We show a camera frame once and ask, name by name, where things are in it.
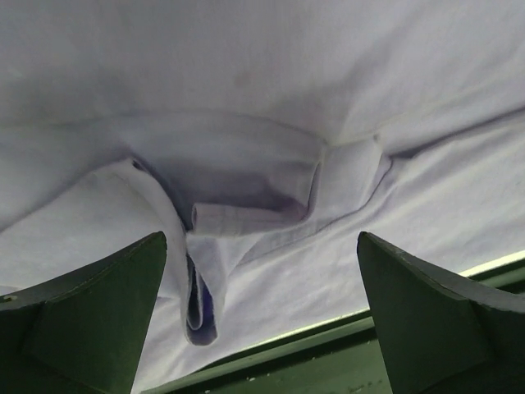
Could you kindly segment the purple t-shirt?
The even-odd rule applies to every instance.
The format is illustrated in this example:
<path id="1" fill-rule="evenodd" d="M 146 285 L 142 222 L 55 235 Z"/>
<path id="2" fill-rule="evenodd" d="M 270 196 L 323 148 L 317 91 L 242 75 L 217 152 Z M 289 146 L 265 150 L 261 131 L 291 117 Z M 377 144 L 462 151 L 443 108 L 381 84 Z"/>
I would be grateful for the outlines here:
<path id="1" fill-rule="evenodd" d="M 157 231 L 136 393 L 522 251 L 523 2 L 2 2 L 2 293 Z"/>

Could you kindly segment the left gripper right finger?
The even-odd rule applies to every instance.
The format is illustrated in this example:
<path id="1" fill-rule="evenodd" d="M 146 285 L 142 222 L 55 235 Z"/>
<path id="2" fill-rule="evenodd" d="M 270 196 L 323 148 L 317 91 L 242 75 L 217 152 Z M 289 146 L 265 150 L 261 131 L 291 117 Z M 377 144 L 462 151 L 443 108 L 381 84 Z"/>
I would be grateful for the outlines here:
<path id="1" fill-rule="evenodd" d="M 522 393 L 524 297 L 362 232 L 358 265 L 394 393 Z"/>

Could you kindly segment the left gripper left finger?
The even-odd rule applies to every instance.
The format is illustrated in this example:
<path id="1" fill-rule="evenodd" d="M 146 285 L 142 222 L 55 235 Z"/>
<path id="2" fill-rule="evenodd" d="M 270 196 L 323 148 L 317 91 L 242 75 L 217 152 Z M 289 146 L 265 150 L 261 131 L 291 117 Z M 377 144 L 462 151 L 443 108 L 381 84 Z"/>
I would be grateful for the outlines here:
<path id="1" fill-rule="evenodd" d="M 3 393 L 129 393 L 167 260 L 155 232 L 1 298 Z"/>

